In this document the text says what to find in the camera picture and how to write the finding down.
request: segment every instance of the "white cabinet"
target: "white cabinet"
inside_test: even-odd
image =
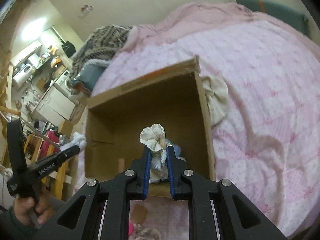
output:
[[[32,55],[37,49],[42,46],[40,41],[34,41],[21,52],[19,52],[15,57],[11,59],[11,64],[15,67],[19,65],[22,61]]]
[[[75,104],[54,86],[49,89],[43,101],[66,120],[70,119],[72,111],[75,108]]]
[[[48,121],[55,126],[59,126],[64,118],[54,111],[45,101],[41,100],[32,114],[33,119]]]

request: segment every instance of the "gray knit blanket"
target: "gray knit blanket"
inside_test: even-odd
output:
[[[96,29],[86,40],[84,45],[72,56],[72,71],[67,79],[67,85],[71,94],[76,95],[79,91],[72,88],[72,82],[81,71],[84,63],[90,59],[103,59],[110,61],[121,49],[129,36],[132,27],[104,26]]]

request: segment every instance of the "pink toy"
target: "pink toy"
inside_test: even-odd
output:
[[[129,221],[129,236],[131,236],[134,232],[133,224]]]

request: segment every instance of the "cardboard flap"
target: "cardboard flap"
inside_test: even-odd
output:
[[[207,99],[205,96],[204,87],[201,82],[201,78],[198,74],[195,75],[198,94],[199,94],[199,101],[200,101],[200,107],[202,111],[203,116],[203,124],[204,124],[204,130],[205,130],[205,137],[207,141],[207,149],[208,149],[208,159],[209,163],[214,167],[215,160],[214,160],[214,150],[213,150],[213,141],[212,141],[212,133],[211,133],[211,121],[210,121],[210,115],[209,115],[209,108],[207,105]],[[216,180],[216,174],[214,169],[210,169],[210,179]]]
[[[130,91],[137,90],[145,86],[149,86],[153,83],[157,83],[161,80],[165,80],[174,76],[194,72],[200,72],[198,55],[196,55],[196,57],[194,57],[193,59],[183,61],[168,66],[166,68],[159,69],[155,72],[149,73],[145,76],[137,78],[121,86],[118,86],[116,88],[100,93],[94,97],[91,97],[87,100],[87,108],[90,111],[94,112],[97,106],[100,106],[104,102],[119,97],[125,93],[129,93]]]

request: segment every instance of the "blue gripper pad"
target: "blue gripper pad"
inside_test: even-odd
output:
[[[143,180],[143,196],[146,199],[149,192],[149,180],[150,180],[150,170],[151,170],[151,151],[148,150],[146,167],[144,171]]]
[[[170,158],[170,150],[168,149],[168,147],[167,147],[167,167],[168,167],[168,179],[169,179],[169,185],[170,185],[170,194],[171,194],[171,198],[174,199],[174,197],[175,197],[174,178],[173,178],[173,170],[172,170],[172,161]]]

